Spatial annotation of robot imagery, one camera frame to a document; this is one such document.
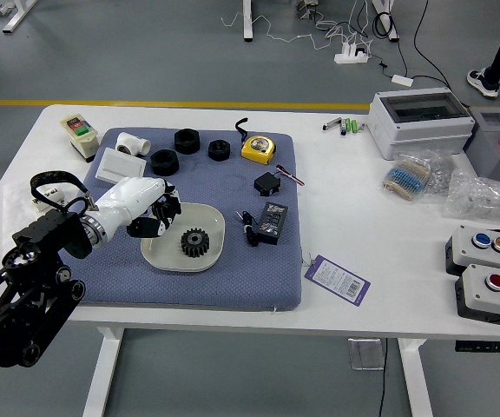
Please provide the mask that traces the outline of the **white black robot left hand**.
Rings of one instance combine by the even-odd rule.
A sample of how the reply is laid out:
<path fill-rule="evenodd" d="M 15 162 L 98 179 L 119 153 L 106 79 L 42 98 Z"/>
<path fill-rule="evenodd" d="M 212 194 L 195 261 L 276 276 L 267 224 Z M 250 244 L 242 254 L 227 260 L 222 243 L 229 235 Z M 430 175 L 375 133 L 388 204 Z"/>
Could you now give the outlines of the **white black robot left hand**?
<path fill-rule="evenodd" d="M 108 190 L 87 211 L 82 225 L 93 247 L 113 238 L 120 227 L 135 238 L 162 236 L 181 213 L 178 190 L 162 178 L 126 177 Z"/>

